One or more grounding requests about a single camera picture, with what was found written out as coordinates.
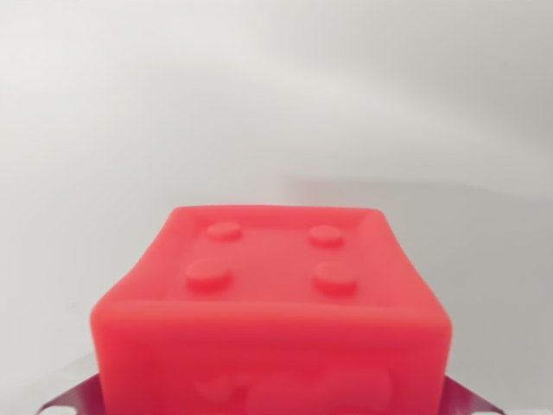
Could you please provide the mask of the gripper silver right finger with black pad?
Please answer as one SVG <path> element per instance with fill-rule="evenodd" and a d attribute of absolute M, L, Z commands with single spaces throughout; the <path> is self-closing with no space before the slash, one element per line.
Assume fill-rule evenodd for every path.
<path fill-rule="evenodd" d="M 472 415 L 480 412 L 505 414 L 505 411 L 447 376 L 440 402 L 440 415 Z"/>

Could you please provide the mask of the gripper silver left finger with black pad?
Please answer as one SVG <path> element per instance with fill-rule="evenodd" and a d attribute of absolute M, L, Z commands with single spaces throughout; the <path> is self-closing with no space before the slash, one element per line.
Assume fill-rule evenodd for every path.
<path fill-rule="evenodd" d="M 38 414 L 46 414 L 57 407 L 69 409 L 72 414 L 104 415 L 105 404 L 100 387 L 99 375 L 94 374 L 76 386 L 39 407 Z"/>

